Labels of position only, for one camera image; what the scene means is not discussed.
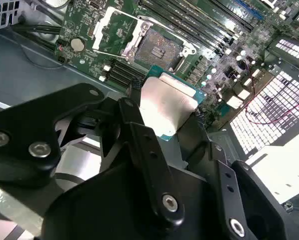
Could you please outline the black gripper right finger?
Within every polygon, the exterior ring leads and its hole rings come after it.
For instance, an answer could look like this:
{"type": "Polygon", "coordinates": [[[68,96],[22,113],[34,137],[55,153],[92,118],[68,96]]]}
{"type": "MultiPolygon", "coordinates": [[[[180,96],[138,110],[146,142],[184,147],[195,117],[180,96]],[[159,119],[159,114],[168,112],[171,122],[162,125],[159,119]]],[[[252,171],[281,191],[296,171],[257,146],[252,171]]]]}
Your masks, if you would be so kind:
{"type": "Polygon", "coordinates": [[[213,191],[223,234],[231,240],[257,240],[264,230],[268,240],[289,238],[285,210],[246,163],[228,165],[224,150],[209,139],[194,113],[177,137],[188,170],[203,177],[213,191]]]}

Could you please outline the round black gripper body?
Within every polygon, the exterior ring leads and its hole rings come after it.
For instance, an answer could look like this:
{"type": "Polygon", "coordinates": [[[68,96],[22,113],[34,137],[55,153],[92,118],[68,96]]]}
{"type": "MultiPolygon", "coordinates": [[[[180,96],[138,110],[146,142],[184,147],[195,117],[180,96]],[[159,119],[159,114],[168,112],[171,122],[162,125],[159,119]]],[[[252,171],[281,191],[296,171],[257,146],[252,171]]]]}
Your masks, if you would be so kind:
{"type": "Polygon", "coordinates": [[[155,219],[144,182],[122,163],[60,195],[46,212],[43,240],[221,240],[223,233],[209,185],[170,168],[184,203],[185,219],[165,231],[155,219]]]}

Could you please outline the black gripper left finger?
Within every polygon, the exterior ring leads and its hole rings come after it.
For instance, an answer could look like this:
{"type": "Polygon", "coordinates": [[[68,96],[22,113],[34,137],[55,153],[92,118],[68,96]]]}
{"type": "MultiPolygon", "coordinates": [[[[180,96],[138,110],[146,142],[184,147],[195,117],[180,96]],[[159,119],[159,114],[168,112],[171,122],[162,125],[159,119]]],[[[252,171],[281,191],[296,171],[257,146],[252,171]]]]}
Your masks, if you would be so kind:
{"type": "Polygon", "coordinates": [[[154,131],[130,98],[113,100],[87,83],[0,111],[0,187],[16,200],[50,193],[63,148],[85,135],[101,138],[105,160],[130,163],[162,227],[178,227],[184,205],[154,131]]]}

